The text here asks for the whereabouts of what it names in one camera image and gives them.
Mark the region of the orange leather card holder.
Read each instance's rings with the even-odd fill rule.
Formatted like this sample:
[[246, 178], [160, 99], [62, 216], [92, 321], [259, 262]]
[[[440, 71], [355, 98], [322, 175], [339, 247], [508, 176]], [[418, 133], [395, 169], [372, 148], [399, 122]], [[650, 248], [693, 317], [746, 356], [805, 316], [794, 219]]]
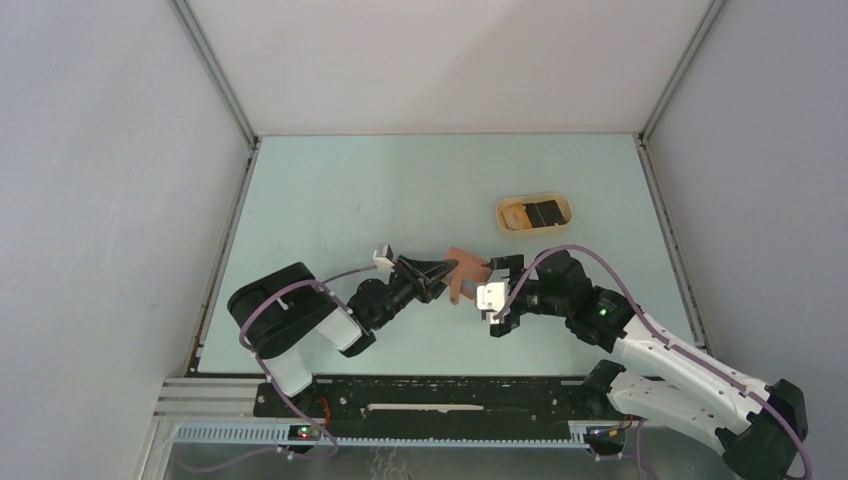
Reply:
[[462, 297], [474, 300], [476, 286], [486, 283], [492, 274], [489, 261], [458, 247], [450, 247], [445, 258], [457, 261], [455, 268], [443, 280], [448, 287], [450, 302], [458, 305]]

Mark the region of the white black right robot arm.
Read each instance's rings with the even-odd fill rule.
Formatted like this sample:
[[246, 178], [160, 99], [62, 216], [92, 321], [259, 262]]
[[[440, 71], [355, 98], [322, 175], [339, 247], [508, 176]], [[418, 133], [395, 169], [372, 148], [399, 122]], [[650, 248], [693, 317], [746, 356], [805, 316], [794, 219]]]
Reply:
[[507, 273], [476, 289], [492, 336], [512, 332], [525, 314], [559, 317], [576, 338], [609, 355], [581, 392], [591, 416], [617, 411], [656, 422], [715, 451], [741, 479], [788, 479], [796, 461], [802, 478], [812, 478], [806, 402], [797, 385], [749, 376], [683, 341], [638, 305], [602, 257], [584, 248], [617, 287], [593, 284], [572, 255], [577, 249], [550, 248], [529, 265], [522, 255], [489, 260], [488, 268]]

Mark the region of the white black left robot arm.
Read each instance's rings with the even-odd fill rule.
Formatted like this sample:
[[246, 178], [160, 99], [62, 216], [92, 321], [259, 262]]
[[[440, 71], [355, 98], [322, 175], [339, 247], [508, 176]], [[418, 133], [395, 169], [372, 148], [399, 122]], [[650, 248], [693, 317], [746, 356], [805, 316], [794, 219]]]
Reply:
[[240, 344], [280, 387], [278, 404], [299, 417], [316, 403], [313, 373], [301, 355], [304, 339], [316, 333], [343, 356], [357, 356], [375, 343], [375, 332], [410, 303], [437, 299], [457, 266], [454, 259], [399, 256], [386, 282], [367, 279], [344, 301], [304, 263], [296, 262], [236, 290], [227, 310], [239, 326]]

